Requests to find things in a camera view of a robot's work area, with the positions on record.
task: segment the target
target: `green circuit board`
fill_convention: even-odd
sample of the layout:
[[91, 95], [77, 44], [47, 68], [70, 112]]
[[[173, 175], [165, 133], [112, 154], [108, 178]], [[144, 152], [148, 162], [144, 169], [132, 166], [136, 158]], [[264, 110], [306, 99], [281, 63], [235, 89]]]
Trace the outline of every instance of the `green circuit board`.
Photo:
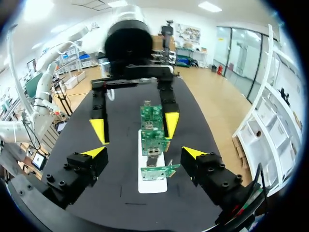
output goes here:
[[140, 108], [142, 130], [163, 130], [162, 106], [145, 103]]
[[151, 167], [141, 168], [141, 176], [143, 180], [162, 180], [167, 177], [172, 177], [180, 164], [170, 165], [166, 167]]
[[141, 130], [141, 147], [143, 156], [159, 156], [167, 151], [170, 141], [165, 138], [163, 130]]

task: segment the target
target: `wooden floor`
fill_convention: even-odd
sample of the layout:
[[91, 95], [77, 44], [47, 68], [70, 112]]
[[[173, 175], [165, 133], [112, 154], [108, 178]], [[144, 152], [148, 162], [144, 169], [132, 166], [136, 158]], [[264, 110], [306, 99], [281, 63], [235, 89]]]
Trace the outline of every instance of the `wooden floor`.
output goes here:
[[[86, 78], [74, 89], [68, 89], [72, 110], [75, 110], [91, 89], [90, 81], [100, 78], [99, 67], [84, 69]], [[243, 175], [243, 185], [251, 182], [249, 169], [242, 169], [232, 142], [232, 134], [247, 114], [251, 104], [225, 78], [212, 73], [209, 69], [176, 68], [188, 85], [204, 117], [211, 128], [220, 154], [226, 167], [235, 174]]]

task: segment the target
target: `bulletin board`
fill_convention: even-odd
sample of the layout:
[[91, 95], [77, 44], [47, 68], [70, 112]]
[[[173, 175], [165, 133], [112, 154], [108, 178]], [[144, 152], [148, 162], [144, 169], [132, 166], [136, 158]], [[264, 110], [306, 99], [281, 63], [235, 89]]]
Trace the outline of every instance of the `bulletin board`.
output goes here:
[[180, 43], [191, 43], [199, 45], [201, 38], [201, 29], [184, 24], [176, 24], [175, 40]]

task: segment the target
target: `fire extinguisher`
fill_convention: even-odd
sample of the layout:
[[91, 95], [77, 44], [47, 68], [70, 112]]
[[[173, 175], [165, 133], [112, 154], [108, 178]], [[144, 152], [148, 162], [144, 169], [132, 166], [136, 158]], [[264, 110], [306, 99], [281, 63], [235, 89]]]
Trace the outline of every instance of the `fire extinguisher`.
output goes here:
[[222, 75], [222, 71], [223, 71], [223, 66], [219, 65], [217, 74]]

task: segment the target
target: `workbench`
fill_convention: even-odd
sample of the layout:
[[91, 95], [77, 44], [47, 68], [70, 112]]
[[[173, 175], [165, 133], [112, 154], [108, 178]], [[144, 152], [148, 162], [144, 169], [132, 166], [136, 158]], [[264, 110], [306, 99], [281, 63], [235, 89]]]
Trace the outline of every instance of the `workbench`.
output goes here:
[[[181, 148], [187, 146], [219, 154], [211, 130], [192, 93], [180, 78], [173, 84], [180, 118], [165, 164], [180, 163]], [[138, 130], [144, 100], [160, 104], [156, 83], [115, 90], [115, 100], [107, 100], [110, 144], [109, 163], [92, 188], [87, 188], [67, 211], [109, 227], [134, 230], [200, 232], [214, 225], [221, 212], [200, 186], [197, 188], [181, 166], [168, 178], [165, 193], [138, 192]], [[46, 175], [62, 168], [73, 152], [101, 147], [89, 119], [92, 93], [88, 93], [61, 132], [44, 169]]]

